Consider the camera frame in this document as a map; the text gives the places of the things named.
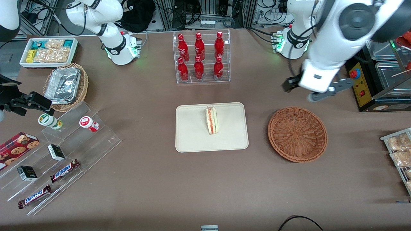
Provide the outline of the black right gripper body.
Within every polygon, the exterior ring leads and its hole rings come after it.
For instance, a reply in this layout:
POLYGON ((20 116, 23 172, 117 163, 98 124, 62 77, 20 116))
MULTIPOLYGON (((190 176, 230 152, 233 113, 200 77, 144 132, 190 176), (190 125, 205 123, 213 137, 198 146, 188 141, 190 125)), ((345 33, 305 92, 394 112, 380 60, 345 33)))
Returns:
POLYGON ((24 108, 24 111, 26 111, 26 108, 29 109, 29 105, 23 96, 22 92, 19 91, 18 85, 21 84, 21 82, 12 80, 6 76, 1 75, 0 76, 0 110, 4 111, 5 110, 5 105, 10 104, 12 100, 14 99, 21 99, 22 101, 18 101, 18 105, 16 107, 24 108))

